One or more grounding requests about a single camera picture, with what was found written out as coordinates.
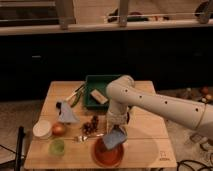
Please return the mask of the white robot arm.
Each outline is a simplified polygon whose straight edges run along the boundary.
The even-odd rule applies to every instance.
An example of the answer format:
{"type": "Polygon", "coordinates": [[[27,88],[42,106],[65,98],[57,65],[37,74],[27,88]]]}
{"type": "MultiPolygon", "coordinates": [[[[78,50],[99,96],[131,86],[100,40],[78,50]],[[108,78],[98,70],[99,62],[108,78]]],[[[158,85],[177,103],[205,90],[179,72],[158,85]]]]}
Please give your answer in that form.
{"type": "Polygon", "coordinates": [[[137,106],[201,134],[213,131],[213,105],[138,90],[131,76],[110,82],[106,94],[113,116],[125,114],[128,106],[137,106]]]}

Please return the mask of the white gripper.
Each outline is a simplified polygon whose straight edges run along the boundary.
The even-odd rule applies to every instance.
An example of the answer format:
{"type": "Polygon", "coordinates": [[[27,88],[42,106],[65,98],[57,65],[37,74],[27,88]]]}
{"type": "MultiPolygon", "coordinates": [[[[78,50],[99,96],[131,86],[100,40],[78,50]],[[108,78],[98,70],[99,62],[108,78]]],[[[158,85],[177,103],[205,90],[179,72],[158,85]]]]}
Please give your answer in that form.
{"type": "Polygon", "coordinates": [[[129,122],[129,113],[125,114],[113,114],[108,111],[106,115],[107,119],[107,130],[111,131],[115,125],[121,126],[125,125],[129,122]]]}

